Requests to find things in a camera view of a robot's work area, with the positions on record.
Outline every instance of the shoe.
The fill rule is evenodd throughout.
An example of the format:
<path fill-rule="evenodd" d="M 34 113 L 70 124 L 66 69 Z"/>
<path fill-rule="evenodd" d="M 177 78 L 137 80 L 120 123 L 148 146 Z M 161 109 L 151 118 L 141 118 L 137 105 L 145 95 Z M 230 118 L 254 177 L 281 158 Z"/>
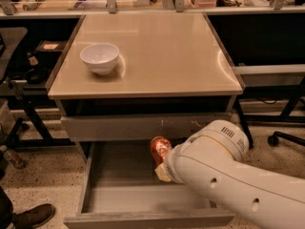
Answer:
<path fill-rule="evenodd" d="M 32 208 L 21 214 L 12 215 L 12 223 L 15 229 L 37 228 L 48 222 L 54 215 L 53 205 L 46 203 Z"/>

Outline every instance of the orange can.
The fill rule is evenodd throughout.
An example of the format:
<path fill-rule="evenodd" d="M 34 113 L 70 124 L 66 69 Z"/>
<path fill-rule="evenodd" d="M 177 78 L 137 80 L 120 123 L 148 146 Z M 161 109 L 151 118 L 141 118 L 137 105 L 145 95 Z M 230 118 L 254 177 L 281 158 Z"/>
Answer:
<path fill-rule="evenodd" d="M 172 148 L 171 142 L 163 136 L 156 136 L 151 141 L 151 153 L 157 166 L 163 163 L 165 156 Z"/>

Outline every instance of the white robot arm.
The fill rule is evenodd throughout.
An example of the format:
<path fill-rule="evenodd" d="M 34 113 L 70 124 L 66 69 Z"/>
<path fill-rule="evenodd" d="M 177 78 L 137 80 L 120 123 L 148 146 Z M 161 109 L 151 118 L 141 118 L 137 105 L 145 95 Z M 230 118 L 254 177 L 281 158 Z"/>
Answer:
<path fill-rule="evenodd" d="M 304 228 L 305 180 L 240 163 L 248 149 L 237 126 L 217 120 L 170 151 L 164 167 L 172 181 L 261 228 Z"/>

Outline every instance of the cabinet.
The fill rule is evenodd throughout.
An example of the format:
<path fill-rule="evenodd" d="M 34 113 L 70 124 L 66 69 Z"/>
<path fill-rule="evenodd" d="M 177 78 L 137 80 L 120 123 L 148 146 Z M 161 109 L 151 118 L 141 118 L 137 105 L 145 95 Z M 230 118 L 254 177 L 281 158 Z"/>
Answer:
<path fill-rule="evenodd" d="M 79 58 L 98 42 L 120 49 L 109 75 Z M 226 225 L 234 215 L 183 185 L 156 179 L 150 140 L 176 143 L 229 119 L 242 87 L 202 13 L 87 14 L 49 90 L 87 162 L 70 228 Z"/>

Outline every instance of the open drawer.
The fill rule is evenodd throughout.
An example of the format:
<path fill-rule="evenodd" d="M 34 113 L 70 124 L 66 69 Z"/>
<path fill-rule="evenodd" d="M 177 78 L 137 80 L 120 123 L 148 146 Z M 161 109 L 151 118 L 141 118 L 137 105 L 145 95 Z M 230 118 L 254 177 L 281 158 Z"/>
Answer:
<path fill-rule="evenodd" d="M 234 214 L 182 184 L 154 174 L 149 141 L 95 142 L 69 228 L 187 228 L 225 226 Z"/>

